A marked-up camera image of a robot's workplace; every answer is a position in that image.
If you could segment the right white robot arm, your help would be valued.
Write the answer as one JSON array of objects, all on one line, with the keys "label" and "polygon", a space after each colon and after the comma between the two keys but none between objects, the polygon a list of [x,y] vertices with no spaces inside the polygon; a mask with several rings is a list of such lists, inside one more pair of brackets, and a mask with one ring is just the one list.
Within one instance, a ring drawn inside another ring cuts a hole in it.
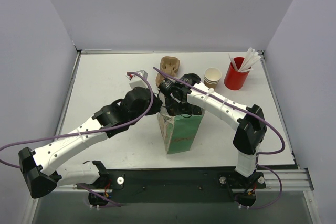
[{"label": "right white robot arm", "polygon": [[227,123],[236,131],[233,139],[233,145],[238,150],[235,171],[246,178],[255,172],[257,153],[267,127],[264,122],[240,109],[263,119],[264,114],[259,106],[248,107],[219,95],[194,73],[184,74],[179,81],[164,78],[158,90],[165,97],[170,115],[197,115],[203,110]]}]

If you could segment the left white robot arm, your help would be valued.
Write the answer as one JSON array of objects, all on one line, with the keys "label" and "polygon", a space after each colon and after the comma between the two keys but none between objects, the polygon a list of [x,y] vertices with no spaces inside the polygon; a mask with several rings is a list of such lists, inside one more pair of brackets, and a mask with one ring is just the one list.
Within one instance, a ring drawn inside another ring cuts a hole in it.
[{"label": "left white robot arm", "polygon": [[69,137],[34,150],[19,151],[19,166],[32,198],[41,198],[55,188],[86,184],[103,189],[111,184],[111,176],[101,161],[85,161],[69,166],[65,162],[90,146],[128,130],[141,114],[154,115],[162,101],[143,87],[135,87],[125,98],[102,107],[92,117],[70,132]]}]

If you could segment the brown cardboard cup carrier stack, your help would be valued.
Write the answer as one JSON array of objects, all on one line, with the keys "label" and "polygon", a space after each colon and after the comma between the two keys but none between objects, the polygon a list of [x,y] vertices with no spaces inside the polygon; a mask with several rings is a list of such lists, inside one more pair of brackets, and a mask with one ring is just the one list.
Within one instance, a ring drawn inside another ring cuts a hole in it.
[{"label": "brown cardboard cup carrier stack", "polygon": [[170,76],[177,77],[180,67],[180,60],[177,57],[165,56],[161,58],[160,70]]}]

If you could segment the green paper takeout bag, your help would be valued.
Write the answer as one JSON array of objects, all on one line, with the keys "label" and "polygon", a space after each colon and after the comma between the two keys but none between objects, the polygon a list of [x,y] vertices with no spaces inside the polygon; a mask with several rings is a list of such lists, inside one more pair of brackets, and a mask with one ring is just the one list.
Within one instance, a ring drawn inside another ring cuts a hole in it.
[{"label": "green paper takeout bag", "polygon": [[166,154],[187,152],[191,149],[205,112],[200,115],[170,116],[165,111],[157,120],[163,138]]}]

